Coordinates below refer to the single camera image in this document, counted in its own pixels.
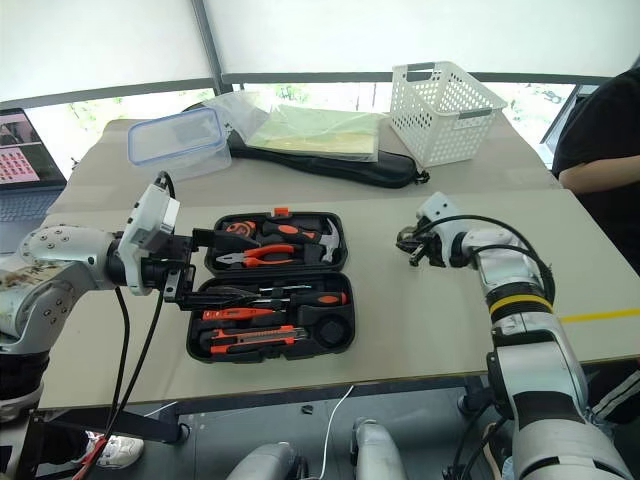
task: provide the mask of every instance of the window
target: window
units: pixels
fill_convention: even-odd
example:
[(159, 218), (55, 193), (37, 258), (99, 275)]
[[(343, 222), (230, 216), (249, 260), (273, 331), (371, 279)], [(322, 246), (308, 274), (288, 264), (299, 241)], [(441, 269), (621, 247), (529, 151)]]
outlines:
[(74, 161), (84, 157), (110, 121), (164, 117), (213, 97), (213, 90), (207, 88), (51, 105), (30, 108), (26, 113), (68, 178)]
[[(505, 117), (516, 131), (550, 166), (553, 154), (541, 144), (542, 138), (571, 94), (573, 84), (485, 83), (500, 95), (507, 107)], [(311, 108), (388, 112), (391, 83), (276, 83), (244, 84), (272, 102), (288, 102)]]

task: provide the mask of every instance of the pliers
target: pliers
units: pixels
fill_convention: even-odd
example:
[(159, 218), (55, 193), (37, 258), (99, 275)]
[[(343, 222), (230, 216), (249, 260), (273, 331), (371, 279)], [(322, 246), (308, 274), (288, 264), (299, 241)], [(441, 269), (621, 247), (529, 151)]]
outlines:
[(260, 260), (260, 257), (268, 255), (270, 253), (293, 253), (295, 247), (287, 244), (268, 245), (266, 247), (252, 248), (251, 250), (245, 250), (242, 253), (229, 253), (221, 257), (216, 258), (216, 261), (220, 263), (232, 264), (242, 263), (247, 268), (259, 267), (261, 265), (280, 265), (283, 263), (300, 263), (298, 260), (285, 259), (285, 260)]

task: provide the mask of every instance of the hammer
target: hammer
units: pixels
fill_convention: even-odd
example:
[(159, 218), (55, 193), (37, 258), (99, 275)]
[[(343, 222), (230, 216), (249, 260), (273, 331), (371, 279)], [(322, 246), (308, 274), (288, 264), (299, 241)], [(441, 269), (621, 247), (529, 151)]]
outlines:
[(323, 262), (331, 262), (333, 260), (333, 251), (340, 245), (340, 234), (333, 222), (327, 219), (331, 233), (323, 235), (320, 232), (312, 230), (303, 230), (293, 225), (280, 225), (277, 223), (264, 222), (262, 233), (271, 235), (273, 233), (282, 236), (283, 240), (291, 243), (317, 243), (325, 248), (325, 254), (322, 256)]

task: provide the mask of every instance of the white sneaker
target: white sneaker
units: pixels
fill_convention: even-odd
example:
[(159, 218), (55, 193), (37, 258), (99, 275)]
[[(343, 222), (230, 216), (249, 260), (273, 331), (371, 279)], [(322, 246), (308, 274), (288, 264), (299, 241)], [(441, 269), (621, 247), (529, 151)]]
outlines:
[[(87, 451), (74, 463), (82, 463), (82, 461), (93, 451), (98, 440), (102, 438), (101, 434), (87, 432), (89, 443), (87, 443)], [(109, 442), (102, 450), (102, 455), (98, 458), (96, 465), (103, 468), (120, 469), (133, 465), (142, 455), (144, 442), (139, 438), (120, 437), (111, 435)]]

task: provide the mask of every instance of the black toolbox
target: black toolbox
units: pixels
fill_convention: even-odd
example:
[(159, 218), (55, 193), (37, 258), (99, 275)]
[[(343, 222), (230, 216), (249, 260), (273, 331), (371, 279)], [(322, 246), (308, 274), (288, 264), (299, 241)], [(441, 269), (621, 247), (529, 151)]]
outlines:
[[(273, 213), (225, 216), (214, 231), (216, 241), (205, 257), (214, 278), (199, 291), (237, 289), (248, 297), (224, 310), (192, 312), (187, 351), (193, 358), (256, 363), (280, 355), (293, 360), (340, 353), (349, 347), (355, 309), (349, 279), (339, 272), (347, 245), (337, 215), (276, 208)], [(243, 254), (249, 254), (247, 263)]]

